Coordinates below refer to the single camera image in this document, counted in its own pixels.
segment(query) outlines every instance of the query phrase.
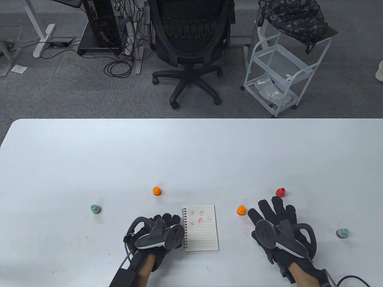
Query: black backpack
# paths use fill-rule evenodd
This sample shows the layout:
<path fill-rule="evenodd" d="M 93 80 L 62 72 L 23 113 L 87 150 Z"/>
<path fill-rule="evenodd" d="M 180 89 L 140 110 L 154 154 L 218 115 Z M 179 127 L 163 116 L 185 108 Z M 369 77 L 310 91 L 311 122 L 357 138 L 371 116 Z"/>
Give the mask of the black backpack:
<path fill-rule="evenodd" d="M 327 23 L 315 0 L 259 0 L 258 4 L 261 12 L 258 27 L 266 19 L 283 34 L 306 43 L 306 54 L 327 31 Z"/>

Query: spiral binding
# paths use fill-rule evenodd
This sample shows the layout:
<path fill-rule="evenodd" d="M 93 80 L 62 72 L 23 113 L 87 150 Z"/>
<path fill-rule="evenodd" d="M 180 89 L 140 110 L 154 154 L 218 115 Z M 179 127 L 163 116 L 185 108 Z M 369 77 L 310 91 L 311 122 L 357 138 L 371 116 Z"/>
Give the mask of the spiral binding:
<path fill-rule="evenodd" d="M 186 208 L 182 209 L 182 226 L 185 229 L 185 237 L 183 239 L 183 248 L 188 248 L 188 225 L 187 225 Z"/>

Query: finger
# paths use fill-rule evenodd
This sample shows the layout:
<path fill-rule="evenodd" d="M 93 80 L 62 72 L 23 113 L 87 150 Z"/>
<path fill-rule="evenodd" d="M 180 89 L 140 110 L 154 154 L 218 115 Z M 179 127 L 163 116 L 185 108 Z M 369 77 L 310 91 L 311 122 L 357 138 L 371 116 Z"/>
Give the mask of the finger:
<path fill-rule="evenodd" d="M 155 217 L 153 217 L 154 223 L 157 222 L 158 218 L 161 218 L 161 215 L 157 214 Z"/>
<path fill-rule="evenodd" d="M 156 222 L 157 220 L 154 220 L 153 218 L 149 218 L 150 221 L 153 221 L 153 222 Z M 144 227 L 142 229 L 145 229 L 145 230 L 150 230 L 150 226 L 147 225 L 146 223 L 144 223 Z"/>
<path fill-rule="evenodd" d="M 259 220 L 263 219 L 263 217 L 254 208 L 249 209 L 247 215 L 254 223 L 254 225 L 257 224 Z"/>
<path fill-rule="evenodd" d="M 273 203 L 275 213 L 277 214 L 278 223 L 287 219 L 287 214 L 285 208 L 283 207 L 282 198 L 273 196 L 273 198 L 271 198 L 271 202 Z"/>
<path fill-rule="evenodd" d="M 290 221 L 292 225 L 297 224 L 296 212 L 295 212 L 294 206 L 292 205 L 286 206 L 286 215 L 287 215 L 287 219 Z"/>
<path fill-rule="evenodd" d="M 251 233 L 251 237 L 254 238 L 254 240 L 265 250 L 265 246 L 262 245 L 262 243 L 259 242 L 257 236 L 255 235 L 255 231 Z"/>
<path fill-rule="evenodd" d="M 181 218 L 177 214 L 175 214 L 173 215 L 172 220 L 170 221 L 170 225 L 172 226 L 175 224 L 179 224 L 180 222 L 181 222 Z"/>
<path fill-rule="evenodd" d="M 258 202 L 258 206 L 266 220 L 270 221 L 274 225 L 278 225 L 277 215 L 271 209 L 266 199 L 263 199 L 260 202 Z"/>
<path fill-rule="evenodd" d="M 170 213 L 165 213 L 163 216 L 162 216 L 162 219 L 165 221 L 165 225 L 166 226 L 170 226 L 170 222 L 172 220 L 172 215 Z"/>

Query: paper on floor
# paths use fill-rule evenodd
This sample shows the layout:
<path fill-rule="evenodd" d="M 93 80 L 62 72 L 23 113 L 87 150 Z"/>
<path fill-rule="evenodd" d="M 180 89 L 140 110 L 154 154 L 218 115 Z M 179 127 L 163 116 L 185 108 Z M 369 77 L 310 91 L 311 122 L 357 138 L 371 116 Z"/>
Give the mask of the paper on floor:
<path fill-rule="evenodd" d="M 12 68 L 12 72 L 15 72 L 15 73 L 19 73 L 19 74 L 22 74 L 25 72 L 25 70 L 28 69 L 28 67 L 23 67 L 23 66 L 19 66 L 19 65 L 15 65 L 13 68 Z"/>

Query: desk foot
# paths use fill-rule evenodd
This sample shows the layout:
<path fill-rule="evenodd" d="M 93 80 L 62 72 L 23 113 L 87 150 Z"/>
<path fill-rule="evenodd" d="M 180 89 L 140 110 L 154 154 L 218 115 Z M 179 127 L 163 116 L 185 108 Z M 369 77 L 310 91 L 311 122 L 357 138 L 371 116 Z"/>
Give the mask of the desk foot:
<path fill-rule="evenodd" d="M 54 30 L 56 30 L 56 24 L 49 24 L 45 30 L 46 35 L 44 39 L 40 40 L 40 42 L 48 42 L 52 38 Z M 33 52 L 33 57 L 36 59 L 40 58 L 46 48 L 46 45 L 48 45 L 48 43 L 37 44 L 36 49 Z"/>

